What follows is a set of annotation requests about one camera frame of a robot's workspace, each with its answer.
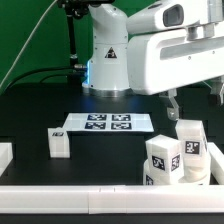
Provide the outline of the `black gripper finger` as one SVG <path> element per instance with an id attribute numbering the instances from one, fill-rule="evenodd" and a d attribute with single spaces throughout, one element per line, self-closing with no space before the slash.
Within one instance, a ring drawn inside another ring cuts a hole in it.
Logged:
<path id="1" fill-rule="evenodd" d="M 209 99 L 212 105 L 221 106 L 224 104 L 224 75 L 212 80 Z"/>

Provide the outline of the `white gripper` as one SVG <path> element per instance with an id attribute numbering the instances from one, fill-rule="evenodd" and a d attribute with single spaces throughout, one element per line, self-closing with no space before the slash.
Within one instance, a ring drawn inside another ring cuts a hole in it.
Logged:
<path id="1" fill-rule="evenodd" d="M 143 95 L 162 92 L 168 118 L 177 121 L 174 88 L 224 75 L 224 26 L 194 41 L 187 40 L 185 29 L 135 36 L 128 43 L 127 66 L 130 88 Z"/>

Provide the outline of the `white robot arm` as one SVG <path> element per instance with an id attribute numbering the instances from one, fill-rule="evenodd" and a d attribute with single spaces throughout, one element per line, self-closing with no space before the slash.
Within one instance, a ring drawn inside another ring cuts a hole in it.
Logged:
<path id="1" fill-rule="evenodd" d="M 210 101 L 224 104 L 224 0 L 157 0 L 130 17 L 111 4 L 89 10 L 87 92 L 158 94 L 176 120 L 176 89 L 210 80 Z"/>

